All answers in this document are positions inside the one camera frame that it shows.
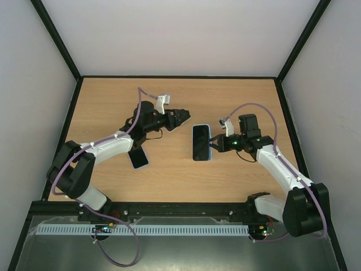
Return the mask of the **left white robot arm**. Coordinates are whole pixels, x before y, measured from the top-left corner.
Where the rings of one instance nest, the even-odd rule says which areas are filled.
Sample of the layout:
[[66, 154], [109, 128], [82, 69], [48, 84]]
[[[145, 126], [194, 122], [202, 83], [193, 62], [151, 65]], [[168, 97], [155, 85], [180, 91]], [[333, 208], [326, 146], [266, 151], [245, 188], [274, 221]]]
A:
[[190, 117], [188, 110], [157, 110], [153, 103], [142, 101], [125, 125], [109, 137], [90, 143], [63, 144], [47, 172], [47, 180], [65, 196], [99, 211], [110, 199], [90, 184], [94, 167], [116, 155], [141, 150], [147, 133], [162, 128], [171, 132]]

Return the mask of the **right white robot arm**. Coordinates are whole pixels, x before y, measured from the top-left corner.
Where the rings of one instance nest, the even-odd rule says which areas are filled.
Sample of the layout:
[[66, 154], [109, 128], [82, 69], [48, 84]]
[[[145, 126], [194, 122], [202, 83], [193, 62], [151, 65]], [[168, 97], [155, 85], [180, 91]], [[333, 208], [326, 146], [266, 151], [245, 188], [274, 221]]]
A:
[[282, 200], [269, 193], [253, 194], [246, 207], [247, 217], [258, 221], [270, 216], [282, 222], [293, 237], [317, 231], [326, 234], [330, 214], [327, 187], [296, 169], [280, 152], [275, 138], [262, 136], [256, 115], [239, 116], [240, 134], [235, 134], [229, 119], [220, 119], [219, 123], [226, 132], [213, 137], [210, 146], [218, 152], [246, 152], [273, 176], [287, 197]]

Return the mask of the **phone in blue case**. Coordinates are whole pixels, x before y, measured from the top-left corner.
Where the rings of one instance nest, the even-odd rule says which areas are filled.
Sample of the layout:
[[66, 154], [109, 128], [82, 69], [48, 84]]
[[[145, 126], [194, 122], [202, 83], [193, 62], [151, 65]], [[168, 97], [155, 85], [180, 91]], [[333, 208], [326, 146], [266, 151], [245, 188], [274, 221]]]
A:
[[149, 164], [147, 155], [142, 147], [133, 149], [127, 154], [134, 169], [141, 169]]

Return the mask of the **right controller board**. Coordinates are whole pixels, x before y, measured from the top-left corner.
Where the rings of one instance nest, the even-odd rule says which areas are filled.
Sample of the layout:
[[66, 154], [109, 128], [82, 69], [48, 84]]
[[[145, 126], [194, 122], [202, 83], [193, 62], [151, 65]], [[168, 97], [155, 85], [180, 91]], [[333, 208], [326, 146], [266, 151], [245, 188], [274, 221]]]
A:
[[255, 229], [255, 233], [261, 236], [273, 235], [275, 232], [275, 228], [272, 225], [260, 225]]

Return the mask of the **controller board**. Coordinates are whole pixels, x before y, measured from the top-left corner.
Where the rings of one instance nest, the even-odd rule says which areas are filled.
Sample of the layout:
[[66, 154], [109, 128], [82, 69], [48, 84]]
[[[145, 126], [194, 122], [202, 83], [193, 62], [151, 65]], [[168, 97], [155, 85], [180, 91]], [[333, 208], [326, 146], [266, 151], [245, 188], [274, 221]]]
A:
[[272, 225], [260, 225], [255, 229], [255, 233], [261, 236], [273, 235], [275, 232], [275, 228]]
[[117, 225], [114, 223], [110, 223], [110, 224], [106, 224], [106, 225], [94, 225], [91, 232], [94, 234], [95, 233], [111, 234], [111, 233], [113, 233], [113, 231], [115, 230], [116, 227], [117, 227]]

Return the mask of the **left controller board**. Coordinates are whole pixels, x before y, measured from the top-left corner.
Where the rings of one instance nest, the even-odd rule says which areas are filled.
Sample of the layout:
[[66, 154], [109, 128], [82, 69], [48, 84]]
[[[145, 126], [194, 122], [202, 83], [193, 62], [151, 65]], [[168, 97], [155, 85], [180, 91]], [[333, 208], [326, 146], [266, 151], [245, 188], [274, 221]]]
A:
[[113, 231], [115, 230], [116, 227], [117, 227], [117, 225], [114, 223], [110, 223], [110, 224], [106, 224], [106, 225], [94, 225], [91, 232], [94, 234], [95, 233], [111, 234], [111, 233], [113, 233]]

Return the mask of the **black aluminium frame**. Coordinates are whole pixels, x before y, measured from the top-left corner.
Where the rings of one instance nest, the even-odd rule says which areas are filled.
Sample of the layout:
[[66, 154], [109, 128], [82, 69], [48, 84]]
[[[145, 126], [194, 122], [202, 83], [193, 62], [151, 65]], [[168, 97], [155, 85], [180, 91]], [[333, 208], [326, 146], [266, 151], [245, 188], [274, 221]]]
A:
[[[290, 112], [290, 105], [286, 101], [285, 91], [283, 90], [282, 82], [286, 78], [286, 75], [292, 68], [294, 62], [298, 58], [300, 52], [302, 51], [304, 45], [306, 44], [307, 40], [311, 36], [313, 30], [317, 26], [319, 20], [323, 16], [324, 12], [326, 11], [327, 7], [331, 3], [330, 0], [322, 0], [319, 1], [315, 10], [313, 11], [310, 19], [308, 20], [305, 28], [303, 29], [300, 37], [298, 38], [294, 48], [292, 49], [290, 55], [288, 56], [285, 64], [283, 65], [279, 75], [277, 77], [247, 77], [247, 76], [82, 76], [76, 67], [68, 49], [66, 48], [65, 43], [63, 42], [56, 26], [54, 25], [53, 21], [49, 13], [47, 12], [44, 4], [42, 1], [30, 1], [34, 6], [39, 18], [42, 20], [43, 25], [47, 29], [49, 35], [51, 36], [54, 44], [58, 48], [59, 52], [61, 53], [65, 63], [67, 64], [70, 72], [72, 73], [73, 77], [76, 80], [76, 87], [73, 92], [73, 96], [70, 102], [70, 106], [67, 112], [67, 116], [65, 118], [64, 125], [61, 130], [59, 142], [55, 151], [55, 154], [58, 154], [60, 147], [65, 142], [65, 136], [68, 133], [70, 127], [70, 121], [73, 117], [73, 113], [75, 110], [75, 106], [77, 103], [78, 96], [80, 94], [80, 88], [83, 83], [84, 78], [182, 78], [182, 79], [237, 79], [237, 80], [248, 80], [248, 79], [272, 79], [276, 86], [276, 91], [279, 97], [280, 105], [283, 111], [285, 123], [288, 129], [288, 133], [290, 136], [290, 141], [293, 147], [294, 154], [296, 155], [296, 162], [297, 165], [300, 167], [301, 173], [305, 173], [306, 177], [309, 177], [308, 169], [304, 160], [304, 156], [301, 150], [300, 140], [296, 132], [296, 126], [294, 120], [291, 120], [292, 114]], [[33, 218], [35, 215], [70, 215], [74, 213], [75, 205], [72, 203], [48, 203], [48, 197], [50, 195], [50, 183], [46, 181], [45, 188], [42, 193], [41, 200], [33, 201], [27, 217], [24, 222], [24, 226], [21, 230], [19, 240], [16, 244], [14, 254], [10, 261], [8, 270], [16, 270], [19, 266], [19, 260], [21, 256], [21, 252], [23, 251], [23, 247], [25, 244], [25, 232], [28, 233], [30, 229], [30, 219]], [[337, 239], [336, 232], [334, 230], [331, 218], [326, 219], [328, 223], [328, 234], [331, 238], [331, 245], [333, 249], [333, 253], [335, 255], [336, 262], [340, 270], [347, 270], [347, 266]]]

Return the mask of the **black mounting rail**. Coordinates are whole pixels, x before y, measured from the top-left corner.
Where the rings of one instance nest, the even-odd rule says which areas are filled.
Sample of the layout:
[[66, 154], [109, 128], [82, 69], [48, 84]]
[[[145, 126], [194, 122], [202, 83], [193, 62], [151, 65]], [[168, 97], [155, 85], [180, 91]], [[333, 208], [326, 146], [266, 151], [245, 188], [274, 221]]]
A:
[[108, 202], [98, 210], [103, 215], [115, 215], [123, 221], [141, 217], [211, 217], [229, 222], [269, 222], [248, 203], [137, 203]]

